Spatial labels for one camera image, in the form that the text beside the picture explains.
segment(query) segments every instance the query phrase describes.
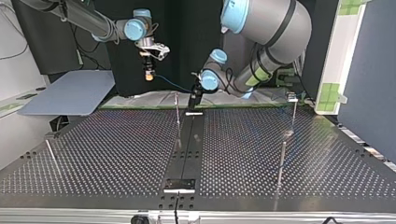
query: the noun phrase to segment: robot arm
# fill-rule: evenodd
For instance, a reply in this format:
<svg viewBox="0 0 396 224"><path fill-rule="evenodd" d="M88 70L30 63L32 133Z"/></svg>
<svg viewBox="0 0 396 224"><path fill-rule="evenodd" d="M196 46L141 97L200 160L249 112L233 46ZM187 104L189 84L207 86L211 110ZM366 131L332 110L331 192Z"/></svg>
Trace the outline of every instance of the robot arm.
<svg viewBox="0 0 396 224"><path fill-rule="evenodd" d="M200 74L201 85L246 98L277 68L303 53L312 30L308 12L296 0L226 0L221 23L263 47L253 51L250 64L236 77L222 69L226 53L213 50Z"/></svg>
<svg viewBox="0 0 396 224"><path fill-rule="evenodd" d="M76 26L90 32L96 41L115 41L121 39L135 41L143 58L146 80L155 76L155 62L162 61L170 52L163 44L154 42L154 32L158 23L152 23L148 9L137 9L131 20L112 21L101 13L90 10L79 0L22 0L29 7L43 12L51 12L62 21L70 21Z"/></svg>

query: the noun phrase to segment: black cable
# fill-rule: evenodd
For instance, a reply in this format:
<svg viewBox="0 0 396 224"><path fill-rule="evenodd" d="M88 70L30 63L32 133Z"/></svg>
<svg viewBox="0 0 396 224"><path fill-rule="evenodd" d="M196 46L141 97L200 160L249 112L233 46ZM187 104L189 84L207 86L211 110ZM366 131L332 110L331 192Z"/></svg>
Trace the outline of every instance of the black cable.
<svg viewBox="0 0 396 224"><path fill-rule="evenodd" d="M309 100L312 102L313 105L316 105L315 101L312 99L312 97L309 95L308 91L306 90L305 85L303 83L303 80L301 79L300 74L297 71L297 69L296 69L296 76L298 77L298 79L300 79L301 86L303 87L303 89L304 89L306 95L308 96Z"/></svg>
<svg viewBox="0 0 396 224"><path fill-rule="evenodd" d="M177 215L177 204L178 204L178 196L180 193L177 194L176 205L175 205L175 223L178 224L178 215Z"/></svg>
<svg viewBox="0 0 396 224"><path fill-rule="evenodd" d="M77 26L76 26L76 28L73 30L73 36L74 36L74 38L76 39L76 44L77 44L78 48L79 48L81 51L84 51L85 53L94 53L94 52L99 48L100 44L102 44L102 42L97 42L97 44L95 45L95 47L94 47L93 49L91 49L91 50L86 50L86 49L84 49L84 48L78 43L78 40L77 40L77 30L78 30L78 28L77 28Z"/></svg>
<svg viewBox="0 0 396 224"><path fill-rule="evenodd" d="M75 40L75 43L76 43L76 46L77 46L77 48L78 48L78 51L79 51L79 53L80 53L81 58L87 58L87 59L89 59L91 62L93 62L94 64L96 64L96 68L95 68L95 69L109 70L109 69L103 67L101 64L99 64L99 62L98 62L95 58L93 58L93 57L91 57L90 55L88 55L88 53L93 53L93 52L95 52L101 43L98 42L93 50L85 50L85 49L78 43L78 40L77 40L77 37L76 37L76 32L77 32L77 28L78 28L78 27L75 26L75 28L73 28L73 25L72 25L71 23L70 23L69 25L70 25L70 29L72 30L73 38L74 38L74 40Z"/></svg>
<svg viewBox="0 0 396 224"><path fill-rule="evenodd" d="M0 58L0 60L12 59L12 58L16 58L18 56L21 56L24 52L26 52L28 47L29 47L29 45L26 43L26 46L25 46L25 48L24 48L24 50L22 52L14 54L14 55L11 55L11 56L7 56L7 57L4 57L4 58Z"/></svg>
<svg viewBox="0 0 396 224"><path fill-rule="evenodd" d="M335 224L343 224L342 222L337 222L337 220L335 220L334 217L328 217L326 218L326 220L324 220L324 222L322 224L329 224L330 221L333 221Z"/></svg>

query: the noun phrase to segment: vertical metal post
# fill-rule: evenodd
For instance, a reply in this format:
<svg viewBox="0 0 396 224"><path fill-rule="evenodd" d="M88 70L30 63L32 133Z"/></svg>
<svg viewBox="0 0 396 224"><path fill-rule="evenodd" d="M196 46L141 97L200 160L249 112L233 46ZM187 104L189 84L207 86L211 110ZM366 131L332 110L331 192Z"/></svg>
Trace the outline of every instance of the vertical metal post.
<svg viewBox="0 0 396 224"><path fill-rule="evenodd" d="M180 130L180 113L178 109L178 92L175 93L175 106L176 106L176 114L177 114L177 127Z"/></svg>
<svg viewBox="0 0 396 224"><path fill-rule="evenodd" d="M49 139L46 139L46 144L47 144L47 147L49 148L50 156L52 157L53 160L56 160L55 154L53 154L52 146L50 145Z"/></svg>
<svg viewBox="0 0 396 224"><path fill-rule="evenodd" d="M277 176L277 187L280 188L282 185L282 175L283 175L283 166L285 163L286 156L286 142L282 143L282 151L280 152L280 164L279 164L279 174Z"/></svg>
<svg viewBox="0 0 396 224"><path fill-rule="evenodd" d="M291 126L292 126L293 130L294 130L294 122L296 120L297 104L298 104L298 101L294 103L293 120L291 122Z"/></svg>

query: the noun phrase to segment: white wall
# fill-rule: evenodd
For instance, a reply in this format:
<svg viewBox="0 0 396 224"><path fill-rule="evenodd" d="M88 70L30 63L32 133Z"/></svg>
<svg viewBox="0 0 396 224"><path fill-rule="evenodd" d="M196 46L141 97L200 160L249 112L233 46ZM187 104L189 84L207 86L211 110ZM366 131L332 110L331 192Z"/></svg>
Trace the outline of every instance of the white wall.
<svg viewBox="0 0 396 224"><path fill-rule="evenodd" d="M9 0L1 1L11 5ZM1 8L19 27L15 15L8 9ZM0 13L0 58L21 52L25 45L25 39ZM16 58L0 60L0 101L43 86L44 78L40 75L30 50Z"/></svg>
<svg viewBox="0 0 396 224"><path fill-rule="evenodd" d="M0 1L10 5L9 0ZM15 15L8 9L3 11L19 27ZM25 45L25 39L0 13L0 58L21 52ZM44 86L30 50L16 58L0 60L0 101ZM51 119L21 116L16 112L0 118L0 170L43 142L44 135L50 132Z"/></svg>
<svg viewBox="0 0 396 224"><path fill-rule="evenodd" d="M0 119L0 170L44 141L54 117L22 116L17 113Z"/></svg>

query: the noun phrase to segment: black curtain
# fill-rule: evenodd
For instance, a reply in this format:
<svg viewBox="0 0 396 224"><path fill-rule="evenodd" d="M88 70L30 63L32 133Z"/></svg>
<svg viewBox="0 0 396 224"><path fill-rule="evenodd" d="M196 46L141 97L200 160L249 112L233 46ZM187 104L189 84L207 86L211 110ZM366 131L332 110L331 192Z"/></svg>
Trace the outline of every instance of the black curtain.
<svg viewBox="0 0 396 224"><path fill-rule="evenodd" d="M220 14L222 0L96 0L96 10L112 20L131 19L133 10L148 8L154 22L156 42L164 43L171 53L157 62L157 74L190 89L191 72L201 70L212 49L220 47ZM107 43L107 51L121 96L147 91L177 90L160 78L147 82L142 59L134 42L123 40L118 45Z"/></svg>

